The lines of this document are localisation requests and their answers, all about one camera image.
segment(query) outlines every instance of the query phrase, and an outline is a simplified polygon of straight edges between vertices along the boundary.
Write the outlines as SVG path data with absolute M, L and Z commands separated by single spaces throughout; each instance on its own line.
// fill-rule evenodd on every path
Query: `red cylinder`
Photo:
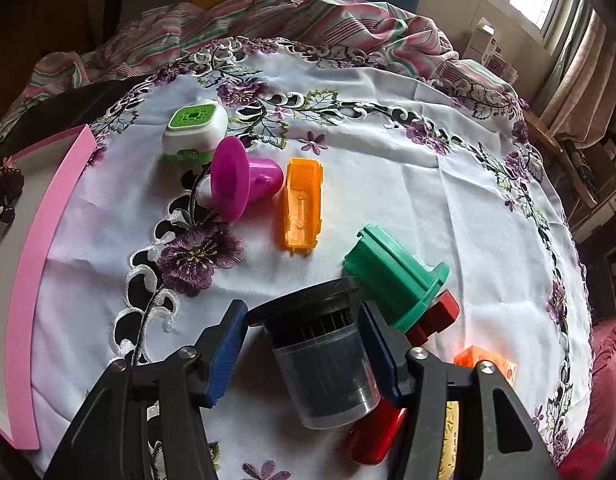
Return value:
M 377 465 L 383 461 L 407 412 L 408 408 L 399 410 L 381 398 L 379 405 L 353 426 L 348 437 L 352 460 L 361 465 Z

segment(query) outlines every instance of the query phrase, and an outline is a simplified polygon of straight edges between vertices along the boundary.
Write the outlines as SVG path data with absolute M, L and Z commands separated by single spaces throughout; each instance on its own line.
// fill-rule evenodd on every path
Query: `pink striped cloth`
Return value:
M 403 75 L 452 81 L 467 71 L 482 82 L 488 79 L 478 68 L 454 64 L 458 55 L 433 20 L 385 2 L 227 0 L 207 11 L 181 3 L 144 12 L 94 52 L 54 52 L 41 59 L 0 123 L 0 142 L 26 110 L 44 99 L 94 82 L 149 74 L 210 40 L 229 36 L 343 44 L 379 52 L 387 70 Z M 510 87 L 497 90 L 514 94 Z

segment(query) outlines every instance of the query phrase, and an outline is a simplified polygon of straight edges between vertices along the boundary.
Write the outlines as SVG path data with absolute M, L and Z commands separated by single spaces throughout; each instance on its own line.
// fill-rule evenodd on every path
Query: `magenta funnel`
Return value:
M 283 170 L 271 158 L 248 157 L 236 137 L 217 146 L 210 168 L 214 208 L 223 220 L 233 222 L 248 202 L 274 196 L 283 186 Z

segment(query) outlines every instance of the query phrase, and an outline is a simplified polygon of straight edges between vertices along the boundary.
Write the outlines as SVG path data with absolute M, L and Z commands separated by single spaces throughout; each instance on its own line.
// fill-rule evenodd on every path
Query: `pink tray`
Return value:
M 17 153 L 25 185 L 10 227 L 0 222 L 0 433 L 17 449 L 38 449 L 30 345 L 41 273 L 54 232 L 96 141 L 88 126 Z

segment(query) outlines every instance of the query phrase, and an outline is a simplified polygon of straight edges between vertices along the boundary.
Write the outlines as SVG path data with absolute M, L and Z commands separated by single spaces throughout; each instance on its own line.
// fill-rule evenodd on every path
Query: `black jar lid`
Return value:
M 309 286 L 250 310 L 245 321 L 263 325 L 274 346 L 283 348 L 352 324 L 351 297 L 358 290 L 351 276 Z

